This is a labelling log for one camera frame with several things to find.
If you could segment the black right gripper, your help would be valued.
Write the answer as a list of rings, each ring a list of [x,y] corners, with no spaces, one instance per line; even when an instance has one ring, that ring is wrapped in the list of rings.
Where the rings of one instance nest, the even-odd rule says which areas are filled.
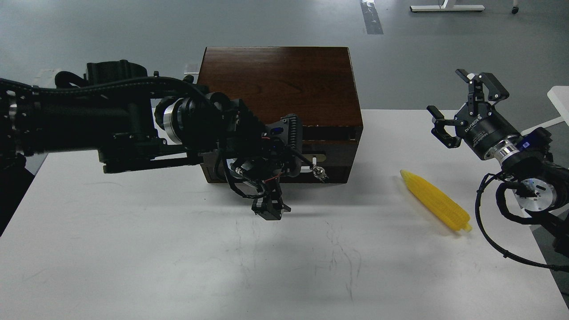
[[[483,87],[488,91],[488,100],[495,103],[508,99],[510,93],[492,73],[475,74],[464,69],[456,69],[455,73],[468,84],[467,104],[455,114],[456,120],[446,119],[434,105],[427,106],[433,116],[431,133],[447,148],[457,148],[463,140],[480,160],[488,160],[488,152],[496,144],[521,134],[492,104],[479,104],[486,101]],[[446,126],[454,126],[457,136],[451,136]]]

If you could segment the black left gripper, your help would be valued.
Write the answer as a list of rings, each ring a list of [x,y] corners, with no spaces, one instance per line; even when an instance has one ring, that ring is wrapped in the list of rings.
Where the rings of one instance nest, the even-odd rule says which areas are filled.
[[[281,220],[291,212],[284,204],[280,178],[300,174],[303,156],[280,153],[268,156],[230,157],[222,154],[222,170],[230,189],[245,199],[253,199],[252,211],[269,220]]]

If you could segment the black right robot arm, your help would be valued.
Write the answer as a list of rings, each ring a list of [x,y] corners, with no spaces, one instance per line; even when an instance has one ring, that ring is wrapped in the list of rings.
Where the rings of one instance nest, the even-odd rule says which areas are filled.
[[[496,111],[496,104],[507,99],[509,93],[492,73],[469,73],[463,69],[456,73],[468,85],[467,101],[452,119],[446,119],[433,105],[427,111],[433,116],[432,134],[447,148],[457,148],[465,142],[480,160],[499,162],[500,172],[486,174],[476,191],[475,217],[482,235],[506,259],[567,272],[566,265],[537,263],[501,247],[486,233],[480,214],[486,187],[500,180],[496,204],[501,215],[522,225],[544,227],[553,235],[553,249],[568,255],[568,219],[553,214],[553,210],[568,203],[568,169],[553,162],[549,152],[551,133],[539,126],[521,134]]]

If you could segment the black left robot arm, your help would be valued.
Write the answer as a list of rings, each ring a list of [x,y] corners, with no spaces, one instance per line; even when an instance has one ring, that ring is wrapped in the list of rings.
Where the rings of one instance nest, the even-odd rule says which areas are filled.
[[[1,79],[1,179],[26,157],[96,150],[105,173],[198,165],[215,154],[214,172],[264,220],[290,207],[279,181],[303,164],[323,183],[325,169],[301,152],[295,114],[265,125],[241,99],[210,92],[193,77],[149,76],[127,60],[88,63],[83,77],[61,71],[54,88]]]

